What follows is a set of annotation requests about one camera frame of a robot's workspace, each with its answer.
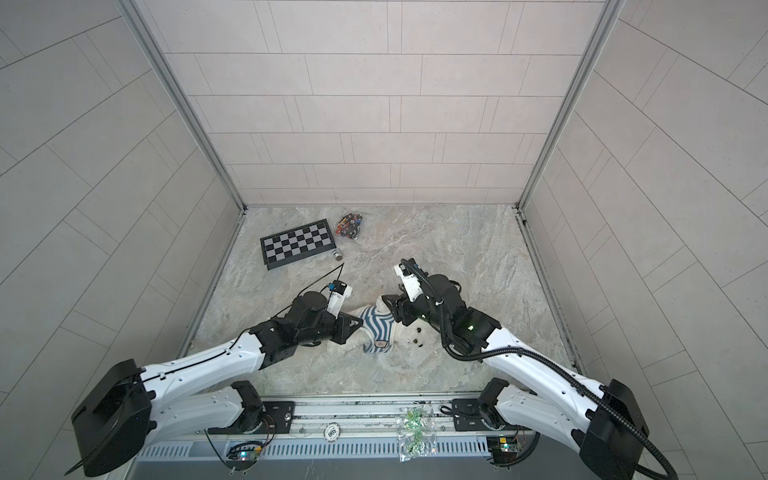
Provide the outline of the white teddy bear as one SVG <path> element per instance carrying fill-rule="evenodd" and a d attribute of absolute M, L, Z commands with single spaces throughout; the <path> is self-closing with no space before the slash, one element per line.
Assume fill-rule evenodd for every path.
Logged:
<path fill-rule="evenodd" d="M 360 318 L 362 311 L 368 306 L 385 306 L 381 296 L 379 296 L 373 304 L 359 307 L 350 312 L 350 315 Z M 359 347 L 363 351 L 363 343 L 367 340 L 367 335 L 362 330 L 362 327 L 358 329 L 350 339 L 347 341 L 348 345 Z M 394 326 L 394 333 L 392 337 L 393 346 L 387 353 L 367 354 L 373 356 L 384 355 L 399 355 L 406 352 L 412 352 L 418 360 L 430 355 L 440 347 L 439 335 L 424 321 L 417 320 L 410 326 L 405 326 L 401 323 L 396 323 Z"/>

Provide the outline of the blue white striped shirt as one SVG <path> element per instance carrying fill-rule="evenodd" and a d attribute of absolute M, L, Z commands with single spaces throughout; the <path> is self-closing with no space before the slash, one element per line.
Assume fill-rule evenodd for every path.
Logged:
<path fill-rule="evenodd" d="M 387 353 L 393 346 L 395 319 L 387 306 L 368 306 L 360 318 L 363 320 L 362 330 L 367 335 L 363 343 L 366 354 Z"/>

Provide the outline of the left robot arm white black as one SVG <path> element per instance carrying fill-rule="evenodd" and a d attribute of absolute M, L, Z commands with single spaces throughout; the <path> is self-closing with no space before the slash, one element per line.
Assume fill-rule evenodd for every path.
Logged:
<path fill-rule="evenodd" d="M 308 292 L 284 316 L 243 330 L 222 345 L 165 363 L 113 365 L 71 416 L 80 460 L 98 477 L 145 446 L 198 430 L 248 433 L 266 423 L 266 410 L 245 375 L 290 358 L 300 346 L 343 345 L 364 324 L 341 310 L 345 295 Z"/>

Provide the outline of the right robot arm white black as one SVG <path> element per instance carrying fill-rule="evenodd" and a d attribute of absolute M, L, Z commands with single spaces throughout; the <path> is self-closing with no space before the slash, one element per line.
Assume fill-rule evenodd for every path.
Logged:
<path fill-rule="evenodd" d="M 632 390 L 604 384 L 569 370 L 462 300 L 458 285 L 444 275 L 394 268 L 401 294 L 383 301 L 397 322 L 428 323 L 446 352 L 459 361 L 479 361 L 521 382 L 490 381 L 480 397 L 480 414 L 493 428 L 525 426 L 579 454 L 601 479 L 631 479 L 639 472 L 649 435 Z"/>

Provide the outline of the black white chessboard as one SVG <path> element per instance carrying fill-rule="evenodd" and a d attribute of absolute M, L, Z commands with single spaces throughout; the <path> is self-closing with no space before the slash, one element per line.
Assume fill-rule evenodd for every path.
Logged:
<path fill-rule="evenodd" d="M 260 245 L 263 261 L 268 270 L 336 248 L 332 229 L 326 219 L 262 237 Z"/>

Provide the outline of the bag of colourful small pieces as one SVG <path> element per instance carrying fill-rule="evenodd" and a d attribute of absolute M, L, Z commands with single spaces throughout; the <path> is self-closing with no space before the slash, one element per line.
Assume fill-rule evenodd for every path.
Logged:
<path fill-rule="evenodd" d="M 337 223 L 335 228 L 336 235 L 343 238 L 356 240 L 360 232 L 362 220 L 363 216 L 358 213 L 349 213 L 344 215 Z"/>

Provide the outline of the clear bag green parts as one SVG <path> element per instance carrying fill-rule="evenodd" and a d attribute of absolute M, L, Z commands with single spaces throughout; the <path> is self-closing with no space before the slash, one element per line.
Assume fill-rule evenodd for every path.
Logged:
<path fill-rule="evenodd" d="M 397 452 L 401 462 L 432 456 L 437 451 L 433 409 L 424 404 L 407 409 L 397 420 Z"/>

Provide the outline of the right green circuit board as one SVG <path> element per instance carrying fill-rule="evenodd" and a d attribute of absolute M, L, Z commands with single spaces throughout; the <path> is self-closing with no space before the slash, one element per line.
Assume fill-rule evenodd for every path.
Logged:
<path fill-rule="evenodd" d="M 487 437 L 486 443 L 490 457 L 488 462 L 497 467 L 514 465 L 519 456 L 520 444 L 516 438 Z"/>

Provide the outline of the green circuit board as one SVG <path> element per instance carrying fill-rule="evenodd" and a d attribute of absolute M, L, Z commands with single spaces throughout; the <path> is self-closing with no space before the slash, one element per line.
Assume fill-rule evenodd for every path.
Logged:
<path fill-rule="evenodd" d="M 490 457 L 488 462 L 497 467 L 514 465 L 519 456 L 520 444 L 516 438 L 487 437 L 486 443 Z"/>
<path fill-rule="evenodd" d="M 257 463 L 264 447 L 265 445 L 261 441 L 236 444 L 229 448 L 226 459 L 231 464 L 232 470 L 247 471 Z"/>

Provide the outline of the left green circuit board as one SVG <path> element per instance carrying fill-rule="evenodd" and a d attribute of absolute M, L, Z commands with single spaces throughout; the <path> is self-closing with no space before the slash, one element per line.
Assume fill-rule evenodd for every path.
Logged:
<path fill-rule="evenodd" d="M 232 470 L 247 471 L 257 463 L 264 447 L 265 445 L 261 441 L 236 444 L 229 448 L 226 459 L 231 464 Z"/>

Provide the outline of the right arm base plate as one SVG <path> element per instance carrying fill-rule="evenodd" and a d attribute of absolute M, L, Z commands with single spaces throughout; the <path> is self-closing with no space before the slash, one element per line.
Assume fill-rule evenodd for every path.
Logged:
<path fill-rule="evenodd" d="M 475 399 L 455 398 L 440 407 L 442 415 L 449 417 L 457 432 L 492 432 L 526 430 L 526 427 L 502 422 L 493 426 L 481 415 L 479 403 Z"/>

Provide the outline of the aluminium front rail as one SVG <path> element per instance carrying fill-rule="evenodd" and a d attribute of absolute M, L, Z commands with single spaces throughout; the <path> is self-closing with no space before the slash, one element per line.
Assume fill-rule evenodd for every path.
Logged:
<path fill-rule="evenodd" d="M 444 395 L 297 398 L 289 401 L 295 403 L 290 431 L 277 435 L 319 437 L 332 422 L 340 425 L 340 434 L 392 435 L 397 429 L 398 418 L 407 409 L 420 404 L 433 409 L 438 429 L 457 432 L 453 421 L 440 412 L 440 407 L 452 399 L 455 398 Z M 482 417 L 493 426 L 500 426 L 502 422 L 524 426 L 571 447 L 580 443 L 599 410 L 596 405 L 586 403 L 573 414 L 563 413 L 547 400 L 513 385 L 499 391 L 485 391 L 477 398 L 468 399 L 478 401 Z M 226 427 L 245 407 L 260 410 L 268 401 L 279 400 L 257 399 L 249 392 L 239 393 L 232 387 L 194 395 L 153 411 L 148 425 L 141 430 L 145 437 L 138 444 L 145 447 L 210 428 Z"/>

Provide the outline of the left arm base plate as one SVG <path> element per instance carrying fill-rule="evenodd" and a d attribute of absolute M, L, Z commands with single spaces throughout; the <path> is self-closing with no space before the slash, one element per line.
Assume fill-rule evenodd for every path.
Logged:
<path fill-rule="evenodd" d="M 294 414 L 294 402 L 266 402 L 260 410 L 245 407 L 240 415 L 228 426 L 210 428 L 210 435 L 272 435 L 287 434 Z"/>

